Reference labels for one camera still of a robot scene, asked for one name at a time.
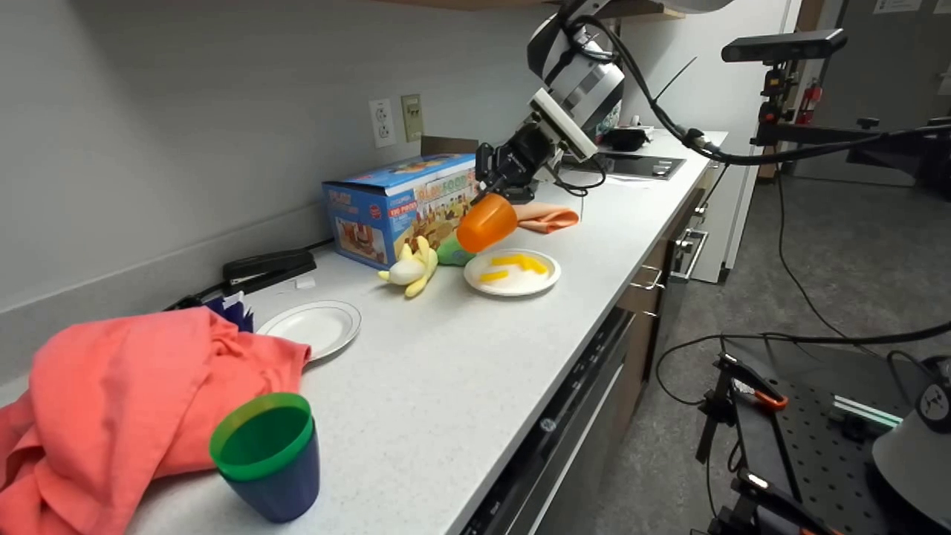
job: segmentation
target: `white plate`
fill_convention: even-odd
[[[305,305],[272,316],[256,333],[308,346],[308,364],[328,360],[358,333],[358,313],[348,305]]]
[[[489,272],[489,263],[495,257],[535,257],[545,266],[545,278],[539,275],[529,275],[529,272],[519,272],[519,269],[507,269],[507,279],[499,279],[499,282],[477,282],[477,278],[483,272]],[[476,260],[468,260],[465,272],[464,272],[464,279],[481,293],[481,294],[495,294],[495,299],[526,299],[526,294],[539,294],[545,288],[551,288],[560,278],[560,266],[545,257],[545,253],[538,253],[538,250],[519,250],[519,247],[505,247],[505,250],[486,250],[486,253],[477,253]]]

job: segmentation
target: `blue cup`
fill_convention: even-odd
[[[300,517],[321,490],[318,426],[308,401],[272,394],[241,406],[213,429],[211,461],[269,525]]]

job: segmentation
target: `pink towel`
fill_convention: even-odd
[[[123,533],[152,480],[211,470],[213,426],[296,391],[305,358],[207,309],[62,330],[0,407],[0,535]]]

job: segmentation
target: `floor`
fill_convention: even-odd
[[[785,178],[786,263],[826,318],[849,336],[898,333],[948,321],[951,202],[914,189]],[[776,260],[777,189],[761,184],[736,272],[724,287],[673,287],[657,348],[704,333],[826,333],[810,318]],[[951,336],[905,352],[951,354]],[[712,348],[669,360],[666,383],[684,398],[712,386]],[[666,398],[657,383],[627,432],[603,493],[596,535],[685,535],[707,529],[704,467],[692,461],[700,413]],[[724,455],[730,432],[712,444],[712,499],[730,502]]]

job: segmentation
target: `cereal box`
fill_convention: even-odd
[[[324,183],[334,250],[389,269],[398,247],[425,235],[435,250],[476,196],[473,156],[425,156],[357,178]]]

